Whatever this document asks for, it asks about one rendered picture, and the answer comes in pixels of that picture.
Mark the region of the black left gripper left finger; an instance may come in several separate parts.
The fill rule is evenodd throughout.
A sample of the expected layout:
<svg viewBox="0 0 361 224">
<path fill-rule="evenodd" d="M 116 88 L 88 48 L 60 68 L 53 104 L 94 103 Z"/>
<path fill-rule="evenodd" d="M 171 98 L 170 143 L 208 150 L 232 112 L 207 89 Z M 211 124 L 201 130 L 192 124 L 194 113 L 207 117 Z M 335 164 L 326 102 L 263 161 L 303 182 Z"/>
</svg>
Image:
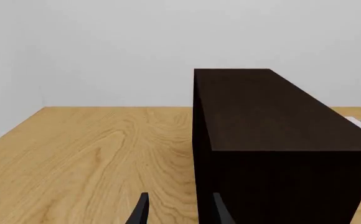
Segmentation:
<svg viewBox="0 0 361 224">
<path fill-rule="evenodd" d="M 149 215 L 149 194 L 143 192 L 125 224 L 147 224 Z"/>
</svg>

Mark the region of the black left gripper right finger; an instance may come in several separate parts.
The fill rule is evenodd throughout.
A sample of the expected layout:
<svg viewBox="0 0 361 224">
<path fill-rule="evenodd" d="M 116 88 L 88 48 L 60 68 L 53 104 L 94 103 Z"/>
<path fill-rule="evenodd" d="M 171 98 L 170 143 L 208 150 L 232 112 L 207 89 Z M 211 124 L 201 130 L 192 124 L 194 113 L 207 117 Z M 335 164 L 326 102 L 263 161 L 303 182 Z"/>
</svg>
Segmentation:
<svg viewBox="0 0 361 224">
<path fill-rule="evenodd" d="M 227 210 L 225 203 L 223 202 L 221 195 L 217 192 L 213 193 L 213 199 L 215 201 L 216 213 L 218 224 L 235 224 L 230 212 Z"/>
</svg>

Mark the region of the dark brown wooden cabinet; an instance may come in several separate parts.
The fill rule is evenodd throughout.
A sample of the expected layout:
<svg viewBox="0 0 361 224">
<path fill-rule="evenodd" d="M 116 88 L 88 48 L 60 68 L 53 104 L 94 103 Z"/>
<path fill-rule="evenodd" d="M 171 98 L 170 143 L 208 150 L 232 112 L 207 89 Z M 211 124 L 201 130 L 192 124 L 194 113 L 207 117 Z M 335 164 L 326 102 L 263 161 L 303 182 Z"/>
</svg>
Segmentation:
<svg viewBox="0 0 361 224">
<path fill-rule="evenodd" d="M 267 68 L 194 70 L 199 224 L 350 224 L 361 202 L 361 128 Z"/>
</svg>

